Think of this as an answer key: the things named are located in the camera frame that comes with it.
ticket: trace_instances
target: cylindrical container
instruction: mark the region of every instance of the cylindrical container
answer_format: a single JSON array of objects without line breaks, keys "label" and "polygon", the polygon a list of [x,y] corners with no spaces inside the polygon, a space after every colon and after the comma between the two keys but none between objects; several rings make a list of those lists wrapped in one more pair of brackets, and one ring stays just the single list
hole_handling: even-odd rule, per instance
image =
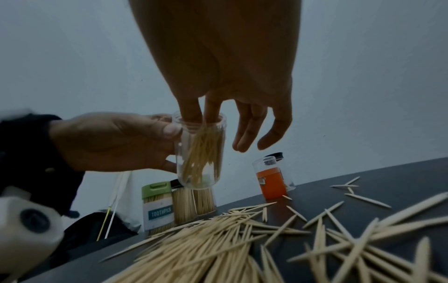
[{"label": "cylindrical container", "polygon": [[197,215],[208,214],[216,210],[215,197],[211,187],[201,190],[193,190],[193,196],[195,198]]},{"label": "cylindrical container", "polygon": [[268,157],[268,156],[274,156],[275,157],[275,161],[277,161],[277,165],[280,168],[280,173],[281,173],[281,176],[283,178],[283,182],[286,185],[286,190],[287,191],[294,190],[295,189],[295,184],[293,182],[293,179],[291,178],[291,175],[289,174],[288,167],[287,167],[286,162],[284,161],[284,158],[283,158],[283,153],[282,152],[276,152],[276,153],[273,153],[273,154],[266,155],[265,157]]},{"label": "cylindrical container", "polygon": [[252,166],[257,175],[261,192],[266,200],[280,198],[286,195],[286,185],[280,173],[280,168],[274,156],[263,157],[254,161]]},{"label": "cylindrical container", "polygon": [[187,123],[180,112],[173,123],[182,126],[181,141],[175,144],[177,177],[182,185],[206,189],[216,184],[221,173],[226,117],[219,114],[216,123]]},{"label": "cylindrical container", "polygon": [[178,179],[171,181],[173,194],[174,220],[177,225],[196,219],[195,199],[193,190],[185,188]]},{"label": "cylindrical container", "polygon": [[151,235],[175,226],[170,182],[155,183],[141,188],[143,228]]}]

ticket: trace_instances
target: fingernail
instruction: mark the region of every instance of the fingernail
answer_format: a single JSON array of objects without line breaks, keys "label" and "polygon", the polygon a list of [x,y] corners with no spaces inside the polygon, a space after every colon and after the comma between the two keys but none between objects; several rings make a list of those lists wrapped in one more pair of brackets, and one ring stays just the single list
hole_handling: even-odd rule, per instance
[{"label": "fingernail", "polygon": [[165,128],[163,128],[163,135],[166,138],[172,138],[177,136],[181,130],[182,130],[181,125],[170,123]]}]

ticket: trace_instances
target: pile of toothpicks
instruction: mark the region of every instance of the pile of toothpicks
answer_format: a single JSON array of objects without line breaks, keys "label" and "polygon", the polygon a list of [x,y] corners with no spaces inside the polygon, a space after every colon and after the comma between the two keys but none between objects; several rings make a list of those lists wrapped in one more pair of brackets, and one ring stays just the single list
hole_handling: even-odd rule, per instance
[{"label": "pile of toothpicks", "polygon": [[[349,188],[346,186],[350,184],[337,186]],[[294,201],[289,197],[286,198],[292,205]],[[342,261],[331,279],[331,282],[335,283],[343,282],[352,269],[357,270],[359,281],[363,283],[369,283],[372,279],[386,283],[403,281],[448,283],[446,277],[431,270],[431,247],[430,239],[427,237],[419,242],[413,262],[371,245],[372,242],[381,239],[448,223],[448,216],[402,223],[405,219],[447,198],[448,193],[441,193],[381,221],[375,218],[357,239],[333,215],[333,212],[342,206],[343,201],[324,209],[309,221],[296,209],[286,206],[292,216],[281,227],[266,224],[267,209],[276,202],[233,208],[208,220],[196,221],[153,235],[104,259],[110,259],[138,247],[146,247],[138,254],[133,265],[106,282],[281,283],[284,280],[277,264],[285,262],[276,263],[269,252],[269,247],[279,236],[310,235],[309,231],[290,228],[294,221],[302,221],[305,223],[303,229],[317,224],[314,243],[312,247],[305,244],[305,253],[292,257],[287,262],[295,264],[308,261],[315,280],[319,283],[330,282],[326,264],[328,255]],[[259,217],[262,218],[262,222],[256,221]],[[325,227],[323,224],[325,217],[333,222],[338,231]],[[329,245],[327,236],[336,244]],[[260,265],[249,252],[252,244],[260,245]]]}]

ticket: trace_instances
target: clear plastic container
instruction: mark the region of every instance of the clear plastic container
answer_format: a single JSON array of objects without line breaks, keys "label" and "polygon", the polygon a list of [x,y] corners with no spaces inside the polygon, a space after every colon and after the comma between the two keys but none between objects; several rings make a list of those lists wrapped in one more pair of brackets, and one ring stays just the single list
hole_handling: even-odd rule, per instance
[{"label": "clear plastic container", "polygon": [[283,181],[285,182],[286,190],[287,191],[294,190],[295,184],[291,178],[291,175],[289,174],[289,170],[288,170],[287,164],[285,162],[285,159],[283,157],[283,153],[276,152],[273,154],[266,155],[265,157],[269,157],[269,156],[275,157],[275,161],[277,161],[277,165],[280,168],[281,176],[283,177]]},{"label": "clear plastic container", "polygon": [[185,122],[180,112],[173,114],[173,123],[182,126],[181,141],[175,145],[177,177],[184,187],[206,189],[219,181],[223,158],[224,114],[217,123]]},{"label": "clear plastic container", "polygon": [[213,188],[193,190],[197,215],[204,215],[216,210]]},{"label": "clear plastic container", "polygon": [[272,200],[286,195],[286,185],[283,182],[280,168],[274,156],[258,159],[252,163],[252,166],[257,175],[261,192],[266,200]]},{"label": "clear plastic container", "polygon": [[197,212],[193,190],[185,188],[178,179],[171,181],[173,194],[174,221],[177,225],[196,219]]}]

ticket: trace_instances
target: white wall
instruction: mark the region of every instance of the white wall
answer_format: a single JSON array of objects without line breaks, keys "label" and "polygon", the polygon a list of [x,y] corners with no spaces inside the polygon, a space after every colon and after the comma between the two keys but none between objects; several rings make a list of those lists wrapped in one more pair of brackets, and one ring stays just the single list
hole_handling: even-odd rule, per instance
[{"label": "white wall", "polygon": [[[442,0],[305,0],[294,122],[270,149],[241,154],[231,149],[236,108],[223,105],[228,138],[218,204],[259,194],[251,162],[272,152],[287,154],[298,184],[447,156],[447,14]],[[4,0],[0,110],[24,107],[63,118],[177,109],[126,0]],[[134,172],[121,211],[140,219],[140,187],[173,178]],[[104,208],[114,180],[86,174],[73,209]]]}]

